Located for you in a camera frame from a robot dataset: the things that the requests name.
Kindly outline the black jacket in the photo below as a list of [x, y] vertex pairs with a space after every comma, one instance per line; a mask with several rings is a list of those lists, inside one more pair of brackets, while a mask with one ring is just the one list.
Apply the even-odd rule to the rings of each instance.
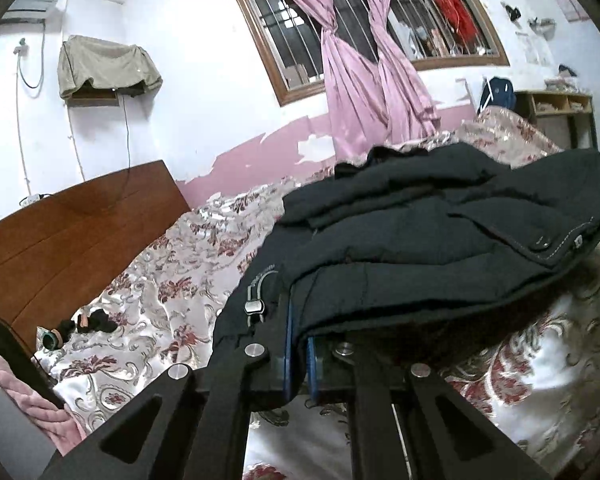
[[283, 203], [215, 323], [210, 363], [260, 341], [295, 393], [312, 336], [385, 336], [442, 365], [539, 315], [600, 242], [600, 152], [512, 168], [466, 143], [378, 146]]

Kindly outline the pink fleece blanket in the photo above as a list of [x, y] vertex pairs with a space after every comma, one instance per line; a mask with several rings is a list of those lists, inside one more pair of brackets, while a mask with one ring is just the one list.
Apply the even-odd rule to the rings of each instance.
[[0, 389], [15, 403], [18, 410], [53, 442], [62, 456], [67, 455], [85, 439], [86, 433], [73, 414], [64, 408], [58, 408], [18, 379], [1, 356]]

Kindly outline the black headphones on bed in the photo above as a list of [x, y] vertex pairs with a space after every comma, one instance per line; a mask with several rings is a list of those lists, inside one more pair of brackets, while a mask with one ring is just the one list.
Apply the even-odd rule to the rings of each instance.
[[73, 333], [86, 334], [91, 332], [113, 333], [118, 324], [102, 309], [97, 309], [91, 314], [79, 314], [75, 321], [65, 320], [55, 328], [46, 330], [42, 336], [42, 347], [48, 351], [62, 348]]

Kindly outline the floral satin bedspread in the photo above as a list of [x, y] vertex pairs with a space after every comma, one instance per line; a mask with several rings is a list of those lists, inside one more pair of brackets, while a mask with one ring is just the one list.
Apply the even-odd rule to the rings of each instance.
[[[512, 168], [572, 151], [499, 107], [452, 133], [378, 146], [407, 153], [455, 143], [469, 144]], [[364, 165], [372, 149], [309, 180], [286, 178], [182, 214], [72, 319], [102, 309], [118, 324], [113, 333], [73, 333], [61, 349], [48, 351], [42, 336], [49, 329], [40, 329], [38, 357], [85, 439], [171, 366], [199, 370], [211, 364], [215, 323], [283, 215], [284, 197], [330, 177], [340, 164]], [[403, 342], [385, 336], [312, 337], [362, 340], [393, 364], [428, 365], [541, 466], [545, 479], [557, 478], [580, 451], [600, 444], [600, 242], [539, 315], [489, 347], [442, 365], [411, 359]], [[286, 454], [281, 477], [318, 479], [347, 472], [353, 478], [347, 408], [312, 398], [308, 367], [289, 402], [253, 413], [268, 419], [275, 430], [272, 449]], [[247, 443], [242, 474], [268, 476], [269, 466], [251, 463]], [[595, 463], [600, 477], [600, 454]]]

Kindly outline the brown wooden headboard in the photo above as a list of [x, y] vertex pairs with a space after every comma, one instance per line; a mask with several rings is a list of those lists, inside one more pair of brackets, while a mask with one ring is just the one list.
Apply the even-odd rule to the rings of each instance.
[[0, 221], [0, 318], [36, 331], [89, 304], [188, 211], [161, 160], [67, 188]]

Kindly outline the right pink curtain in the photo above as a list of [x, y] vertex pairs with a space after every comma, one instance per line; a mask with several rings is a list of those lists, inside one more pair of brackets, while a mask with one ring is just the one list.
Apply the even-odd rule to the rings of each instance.
[[367, 0], [370, 31], [378, 50], [378, 70], [391, 142], [432, 136], [439, 116], [416, 68], [388, 32], [391, 0]]

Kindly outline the pink curtain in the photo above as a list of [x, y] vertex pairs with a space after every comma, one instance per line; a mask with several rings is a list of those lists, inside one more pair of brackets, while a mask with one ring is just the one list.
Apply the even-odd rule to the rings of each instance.
[[292, 0], [321, 25], [321, 54], [336, 156], [351, 159], [383, 144], [388, 116], [376, 64], [337, 36], [334, 0]]
[[391, 0], [367, 0], [370, 31], [378, 50], [378, 70], [391, 142], [432, 136], [439, 116], [416, 68], [388, 32]]

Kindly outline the left pink curtain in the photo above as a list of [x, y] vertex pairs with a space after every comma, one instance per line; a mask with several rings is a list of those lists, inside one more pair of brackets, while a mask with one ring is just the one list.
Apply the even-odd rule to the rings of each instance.
[[337, 36], [334, 0], [292, 0], [321, 25], [321, 54], [336, 156], [351, 159], [383, 144], [388, 116], [376, 64]]

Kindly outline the navy blue backpack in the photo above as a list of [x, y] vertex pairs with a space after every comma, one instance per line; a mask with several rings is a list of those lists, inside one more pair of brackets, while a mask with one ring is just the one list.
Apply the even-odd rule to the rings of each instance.
[[516, 106], [516, 94], [513, 83], [507, 78], [492, 77], [483, 84], [478, 113], [490, 106], [513, 110]]

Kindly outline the wooden shelf unit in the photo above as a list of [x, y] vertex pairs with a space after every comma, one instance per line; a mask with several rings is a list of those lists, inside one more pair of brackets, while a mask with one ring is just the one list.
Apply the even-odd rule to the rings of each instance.
[[586, 93], [519, 90], [515, 112], [562, 150], [598, 149], [593, 98]]

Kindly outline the wooden framed barred window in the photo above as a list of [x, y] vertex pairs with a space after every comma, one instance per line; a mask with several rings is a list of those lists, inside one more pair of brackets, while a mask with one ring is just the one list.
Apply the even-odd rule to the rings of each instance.
[[[292, 0], [236, 0], [268, 73], [279, 105], [324, 90], [321, 25]], [[471, 44], [460, 40], [434, 0], [391, 0], [388, 32], [418, 70], [506, 66], [504, 47], [479, 0], [463, 0], [478, 29]], [[378, 50], [370, 31], [367, 0], [335, 0], [337, 36], [372, 62]]]

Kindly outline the red hanging garment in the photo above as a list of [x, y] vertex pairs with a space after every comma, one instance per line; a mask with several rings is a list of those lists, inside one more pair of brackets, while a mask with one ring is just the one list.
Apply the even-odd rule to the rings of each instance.
[[434, 0], [434, 3], [460, 40], [466, 44], [476, 40], [478, 29], [463, 0]]

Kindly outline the white air conditioner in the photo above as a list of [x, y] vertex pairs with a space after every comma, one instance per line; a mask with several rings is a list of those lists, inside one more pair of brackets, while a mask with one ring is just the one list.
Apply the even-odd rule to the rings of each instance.
[[15, 0], [1, 17], [0, 25], [43, 23], [57, 3], [58, 0]]

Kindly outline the beige cloth covered wall shelf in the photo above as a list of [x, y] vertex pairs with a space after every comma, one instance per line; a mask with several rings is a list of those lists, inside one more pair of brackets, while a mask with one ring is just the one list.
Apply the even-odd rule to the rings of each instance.
[[79, 35], [62, 43], [57, 78], [59, 96], [66, 102], [84, 87], [141, 96], [157, 91], [163, 83], [154, 61], [142, 47]]

